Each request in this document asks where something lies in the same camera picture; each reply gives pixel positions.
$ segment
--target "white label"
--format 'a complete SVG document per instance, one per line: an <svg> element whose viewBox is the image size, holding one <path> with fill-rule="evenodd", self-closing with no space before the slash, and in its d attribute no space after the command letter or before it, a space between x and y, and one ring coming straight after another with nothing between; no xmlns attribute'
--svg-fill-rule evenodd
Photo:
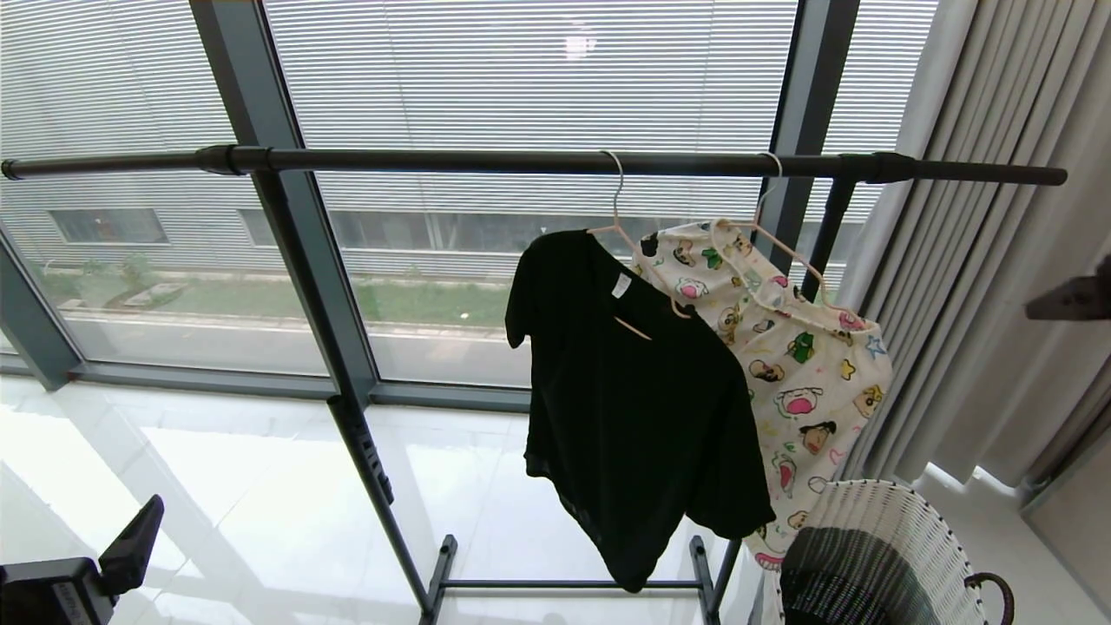
<svg viewBox="0 0 1111 625"><path fill-rule="evenodd" d="M621 273L618 275L618 283L613 284L613 296L621 296L624 291L629 290L629 284L632 283L632 278Z"/></svg>
<svg viewBox="0 0 1111 625"><path fill-rule="evenodd" d="M81 605L81 598L77 594L77 588L73 584L69 582L60 582L53 584L54 596L58 597L58 604L62 606L62 611L66 613L66 618L69 618L71 625L92 625L92 621L89 618L89 613L84 611L84 606Z"/></svg>

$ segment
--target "tile floor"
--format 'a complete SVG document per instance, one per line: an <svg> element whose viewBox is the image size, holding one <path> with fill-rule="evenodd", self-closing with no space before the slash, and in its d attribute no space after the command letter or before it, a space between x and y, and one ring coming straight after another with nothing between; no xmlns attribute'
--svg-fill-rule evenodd
<svg viewBox="0 0 1111 625"><path fill-rule="evenodd" d="M523 417L368 412L393 511L427 578L444 534L454 575L604 578L544 481L524 476ZM979 569L1007 577L1018 623L1108 623L989 476L918 487ZM322 403L0 381L0 562L94 556L158 493L166 517L139 591L112 625L416 624L419 611ZM684 523L654 578L689 578ZM760 571L738 566L722 622L742 624ZM690 593L450 595L442 625L701 622ZM989 591L990 614L998 601Z"/></svg>

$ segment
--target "black t-shirt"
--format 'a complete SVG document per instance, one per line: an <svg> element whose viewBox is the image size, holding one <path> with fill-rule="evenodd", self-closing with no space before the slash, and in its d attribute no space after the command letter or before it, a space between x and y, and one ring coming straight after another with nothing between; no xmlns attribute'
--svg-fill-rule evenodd
<svg viewBox="0 0 1111 625"><path fill-rule="evenodd" d="M529 245L506 312L512 347L532 337L527 472L633 593L684 513L735 540L775 518L741 366L685 314L582 230Z"/></svg>

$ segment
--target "road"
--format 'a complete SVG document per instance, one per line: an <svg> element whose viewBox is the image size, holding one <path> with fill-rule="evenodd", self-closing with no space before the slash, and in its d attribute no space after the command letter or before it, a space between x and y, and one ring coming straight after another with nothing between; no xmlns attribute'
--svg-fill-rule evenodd
<svg viewBox="0 0 1111 625"><path fill-rule="evenodd" d="M327 375L317 342L304 330L72 317L67 325L92 361ZM391 329L371 331L370 341L387 380L528 386L527 349L510 350L493 336L458 335Z"/></svg>

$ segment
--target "shirt sleeve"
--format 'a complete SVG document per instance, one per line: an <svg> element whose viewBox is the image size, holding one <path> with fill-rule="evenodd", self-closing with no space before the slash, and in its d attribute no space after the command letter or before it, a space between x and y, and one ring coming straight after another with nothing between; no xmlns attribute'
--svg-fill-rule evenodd
<svg viewBox="0 0 1111 625"><path fill-rule="evenodd" d="M533 294L532 260L534 251L531 246L524 250L517 262L513 273L513 285L509 290L509 305L506 308L506 336L509 346L517 349L524 342L524 335L531 335L537 323L537 300Z"/></svg>
<svg viewBox="0 0 1111 625"><path fill-rule="evenodd" d="M714 417L687 516L718 536L740 541L775 521L743 379L722 394Z"/></svg>

